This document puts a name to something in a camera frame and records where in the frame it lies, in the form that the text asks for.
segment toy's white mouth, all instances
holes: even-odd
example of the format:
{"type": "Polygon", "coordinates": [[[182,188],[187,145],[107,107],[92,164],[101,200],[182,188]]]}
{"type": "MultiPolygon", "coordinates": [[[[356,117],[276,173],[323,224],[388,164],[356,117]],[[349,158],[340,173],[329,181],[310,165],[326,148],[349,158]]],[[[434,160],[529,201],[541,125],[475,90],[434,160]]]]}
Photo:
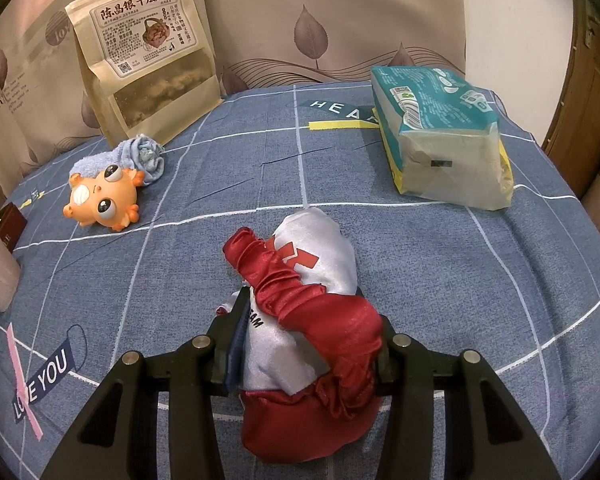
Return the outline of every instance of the toy's white mouth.
{"type": "Polygon", "coordinates": [[[73,190],[71,193],[71,198],[74,201],[75,205],[82,205],[89,199],[89,188],[84,184],[80,184],[77,188],[73,190]]]}

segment beige curtain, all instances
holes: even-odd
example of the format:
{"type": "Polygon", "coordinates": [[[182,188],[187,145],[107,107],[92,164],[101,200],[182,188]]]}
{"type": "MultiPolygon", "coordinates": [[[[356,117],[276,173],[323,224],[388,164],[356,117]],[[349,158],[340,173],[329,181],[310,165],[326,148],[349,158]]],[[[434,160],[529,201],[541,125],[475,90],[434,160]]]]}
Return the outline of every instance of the beige curtain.
{"type": "MultiPolygon", "coordinates": [[[[0,204],[23,176],[100,134],[71,1],[13,0],[0,17],[0,204]]],[[[227,93],[366,80],[375,64],[464,71],[462,0],[195,1],[227,93]]]]}

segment orange cartoon squeeze toy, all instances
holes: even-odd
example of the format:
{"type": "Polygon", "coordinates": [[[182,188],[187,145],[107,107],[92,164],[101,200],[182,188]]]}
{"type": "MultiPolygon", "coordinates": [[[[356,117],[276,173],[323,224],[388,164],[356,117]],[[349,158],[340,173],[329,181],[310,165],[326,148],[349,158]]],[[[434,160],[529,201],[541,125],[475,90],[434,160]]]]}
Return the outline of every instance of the orange cartoon squeeze toy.
{"type": "Polygon", "coordinates": [[[142,171],[120,168],[116,164],[108,166],[96,178],[74,173],[69,177],[71,199],[62,213],[77,220],[80,227],[98,222],[114,231],[122,231],[140,218],[136,187],[142,186],[143,179],[142,171]]]}

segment wooden door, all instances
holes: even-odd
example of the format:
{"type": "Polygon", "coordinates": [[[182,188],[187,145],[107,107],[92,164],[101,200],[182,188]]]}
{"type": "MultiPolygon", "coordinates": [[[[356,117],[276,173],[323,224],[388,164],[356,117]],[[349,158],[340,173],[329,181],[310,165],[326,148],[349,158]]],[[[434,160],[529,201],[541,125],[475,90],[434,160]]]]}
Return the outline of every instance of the wooden door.
{"type": "Polygon", "coordinates": [[[578,198],[600,168],[600,18],[574,0],[570,66],[560,104],[542,146],[578,198]]]}

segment teal plastic package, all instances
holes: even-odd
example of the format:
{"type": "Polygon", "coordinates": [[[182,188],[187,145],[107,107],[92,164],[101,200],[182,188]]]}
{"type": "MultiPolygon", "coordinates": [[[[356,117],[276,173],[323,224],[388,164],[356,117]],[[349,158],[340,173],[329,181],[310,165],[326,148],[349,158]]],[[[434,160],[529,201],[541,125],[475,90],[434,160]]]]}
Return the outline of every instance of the teal plastic package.
{"type": "Polygon", "coordinates": [[[487,210],[511,204],[511,167],[484,94],[440,68],[375,66],[371,82],[400,193],[487,210]]]}

